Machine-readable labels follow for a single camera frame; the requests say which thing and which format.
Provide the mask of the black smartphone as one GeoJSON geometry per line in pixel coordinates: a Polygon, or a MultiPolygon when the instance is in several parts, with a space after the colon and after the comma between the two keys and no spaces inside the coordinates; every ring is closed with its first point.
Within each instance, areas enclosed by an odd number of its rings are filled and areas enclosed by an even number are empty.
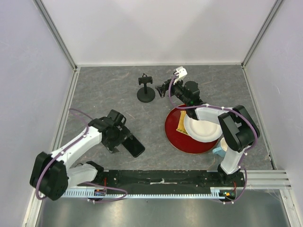
{"type": "Polygon", "coordinates": [[[134,158],[137,158],[145,151],[145,146],[134,135],[122,142],[122,145],[134,158]]]}

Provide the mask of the black phone stand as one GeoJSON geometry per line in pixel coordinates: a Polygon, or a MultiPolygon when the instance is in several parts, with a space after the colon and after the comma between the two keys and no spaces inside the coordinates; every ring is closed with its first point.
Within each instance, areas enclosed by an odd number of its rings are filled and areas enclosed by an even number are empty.
{"type": "Polygon", "coordinates": [[[147,84],[153,83],[151,76],[147,76],[145,73],[138,78],[139,85],[143,84],[143,87],[140,88],[137,92],[137,98],[143,103],[149,103],[155,98],[155,91],[153,88],[148,87],[147,84]]]}

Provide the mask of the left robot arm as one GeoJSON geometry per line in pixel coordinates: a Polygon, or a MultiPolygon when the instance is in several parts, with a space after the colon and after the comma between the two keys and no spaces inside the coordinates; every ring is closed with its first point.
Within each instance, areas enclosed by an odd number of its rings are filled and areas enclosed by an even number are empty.
{"type": "Polygon", "coordinates": [[[65,191],[81,183],[99,186],[104,181],[101,166],[90,161],[79,167],[72,165],[89,149],[98,144],[116,153],[122,145],[133,156],[138,157],[144,147],[125,126],[126,118],[118,111],[111,110],[105,117],[91,119],[85,129],[63,147],[47,154],[36,156],[30,185],[35,189],[38,200],[59,199],[65,191]]]}

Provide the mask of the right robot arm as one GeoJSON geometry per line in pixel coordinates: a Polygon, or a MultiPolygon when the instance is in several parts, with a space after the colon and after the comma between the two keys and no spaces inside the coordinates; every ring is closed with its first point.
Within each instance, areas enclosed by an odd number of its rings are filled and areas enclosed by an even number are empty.
{"type": "Polygon", "coordinates": [[[194,140],[212,142],[222,137],[221,144],[225,155],[218,166],[217,181],[228,186],[241,168],[246,151],[253,147],[259,138],[259,130],[244,106],[234,108],[209,105],[200,99],[198,84],[193,81],[165,81],[156,86],[161,97],[166,94],[177,97],[186,113],[182,128],[194,140]]]}

